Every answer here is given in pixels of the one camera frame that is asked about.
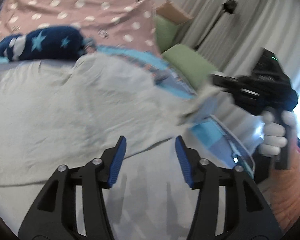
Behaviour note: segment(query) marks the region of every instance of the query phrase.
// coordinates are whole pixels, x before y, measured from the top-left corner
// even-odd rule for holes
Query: polka dot blanket
[[[97,44],[148,51],[155,44],[152,0],[5,0],[0,12],[0,41],[53,25],[70,25]]]

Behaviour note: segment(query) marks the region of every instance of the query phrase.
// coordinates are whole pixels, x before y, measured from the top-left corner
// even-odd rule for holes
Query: green cushion
[[[173,39],[177,34],[180,25],[176,25],[168,19],[157,15],[155,17],[157,44],[161,52],[172,47]]]
[[[182,44],[173,46],[162,55],[188,80],[195,90],[198,90],[207,81],[209,74],[217,70],[199,53]]]

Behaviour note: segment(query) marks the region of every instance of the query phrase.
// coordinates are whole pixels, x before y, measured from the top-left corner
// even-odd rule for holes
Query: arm
[[[291,112],[283,112],[283,121],[294,130],[293,151],[290,153],[291,167],[289,170],[275,170],[271,166],[271,196],[272,211],[282,230],[286,232],[300,216],[300,153],[297,147],[296,120]],[[284,128],[273,123],[269,112],[263,114],[265,138],[260,152],[266,156],[275,156],[280,148],[287,143]]]

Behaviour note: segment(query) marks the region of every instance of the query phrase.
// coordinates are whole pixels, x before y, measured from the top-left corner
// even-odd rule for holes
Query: hand
[[[265,134],[264,141],[260,145],[260,153],[267,157],[273,157],[281,152],[281,148],[287,145],[288,140],[284,137],[285,129],[283,126],[274,123],[274,116],[269,111],[264,111],[262,113],[262,120],[265,123],[263,127],[263,132]],[[297,141],[297,121],[295,114],[289,111],[282,112],[282,120],[285,124],[291,127],[291,143]]]

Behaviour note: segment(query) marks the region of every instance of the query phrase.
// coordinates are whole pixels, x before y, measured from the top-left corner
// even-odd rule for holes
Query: metal screw
[[[201,165],[208,165],[209,164],[209,160],[207,160],[207,159],[201,159],[199,162],[200,162]]]
[[[58,171],[65,171],[66,169],[67,169],[67,166],[65,166],[65,165],[60,165],[58,167]]]
[[[243,167],[238,165],[238,166],[235,166],[234,169],[237,171],[237,172],[242,172],[244,171]]]
[[[102,160],[100,158],[95,158],[92,160],[92,163],[94,165],[100,165],[102,163]]]

